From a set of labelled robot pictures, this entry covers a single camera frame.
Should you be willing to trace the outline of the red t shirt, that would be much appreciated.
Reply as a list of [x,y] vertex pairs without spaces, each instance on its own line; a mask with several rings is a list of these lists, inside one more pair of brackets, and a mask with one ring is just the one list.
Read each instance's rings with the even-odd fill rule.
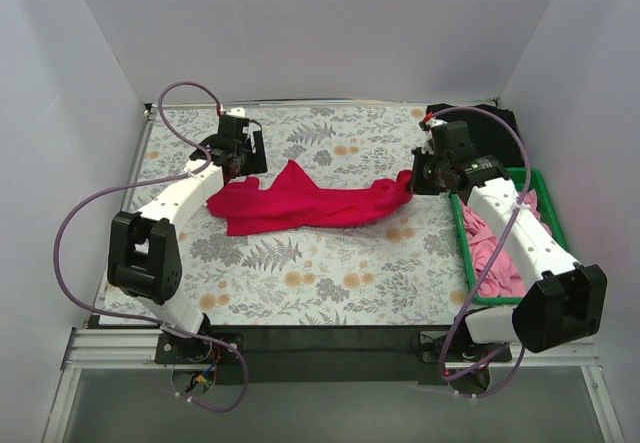
[[411,179],[402,170],[360,189],[317,186],[293,160],[267,189],[248,177],[227,184],[207,201],[210,214],[227,222],[229,236],[249,236],[299,227],[349,228],[376,222],[408,203]]

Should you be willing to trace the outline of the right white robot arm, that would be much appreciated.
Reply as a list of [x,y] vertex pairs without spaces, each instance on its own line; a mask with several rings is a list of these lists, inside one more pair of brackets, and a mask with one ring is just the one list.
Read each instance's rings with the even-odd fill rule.
[[514,307],[465,313],[462,334],[474,344],[520,343],[533,353],[596,334],[607,288],[602,269],[582,265],[518,202],[507,170],[477,155],[465,122],[429,118],[421,128],[427,139],[413,151],[411,191],[457,195],[502,242],[526,289]]

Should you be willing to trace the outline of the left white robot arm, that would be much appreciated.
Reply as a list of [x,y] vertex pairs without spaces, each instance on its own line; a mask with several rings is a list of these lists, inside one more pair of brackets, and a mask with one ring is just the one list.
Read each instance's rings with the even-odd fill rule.
[[201,143],[184,168],[186,177],[166,187],[134,213],[111,223],[107,280],[136,299],[174,334],[205,325],[181,287],[178,234],[230,180],[267,171],[262,128],[242,108],[219,116],[217,132]]

